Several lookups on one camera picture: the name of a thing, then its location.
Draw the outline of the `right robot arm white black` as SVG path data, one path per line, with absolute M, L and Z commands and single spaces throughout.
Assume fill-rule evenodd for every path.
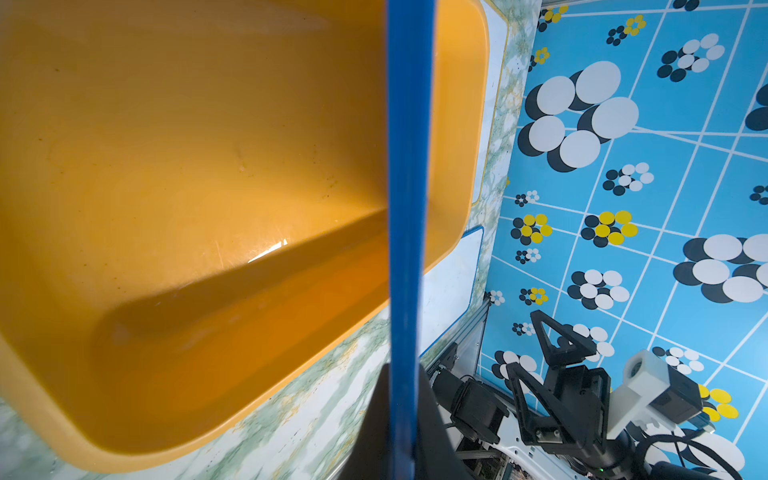
M 541 310 L 530 319 L 548 371 L 538 380 L 522 357 L 495 354 L 492 372 L 511 392 L 509 403 L 479 380 L 433 364 L 428 376 L 450 427 L 470 441 L 497 444 L 503 419 L 514 416 L 524 445 L 539 447 L 592 479 L 705 478 L 681 464 L 649 464 L 648 452 L 658 443 L 695 449 L 729 478 L 739 478 L 731 463 L 704 444 L 710 423 L 686 435 L 674 432 L 703 413 L 695 382 L 643 350 L 627 362 L 621 385 L 613 389 L 604 369 L 584 363 L 598 351 L 594 340 Z

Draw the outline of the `blue framed whiteboard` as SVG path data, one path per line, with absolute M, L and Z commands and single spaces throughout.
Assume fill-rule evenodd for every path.
M 423 356 L 468 310 L 484 237 L 478 226 L 423 277 L 419 353 Z
M 415 476 L 436 4 L 386 4 L 392 479 Z

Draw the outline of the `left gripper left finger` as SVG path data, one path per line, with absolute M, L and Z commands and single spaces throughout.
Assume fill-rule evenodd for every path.
M 390 365 L 384 364 L 358 437 L 338 479 L 389 479 L 390 448 Z

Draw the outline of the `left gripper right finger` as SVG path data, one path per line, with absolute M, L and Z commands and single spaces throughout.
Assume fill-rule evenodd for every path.
M 417 439 L 415 478 L 425 480 L 472 479 L 469 469 L 452 447 L 429 378 L 422 366 L 418 373 Z

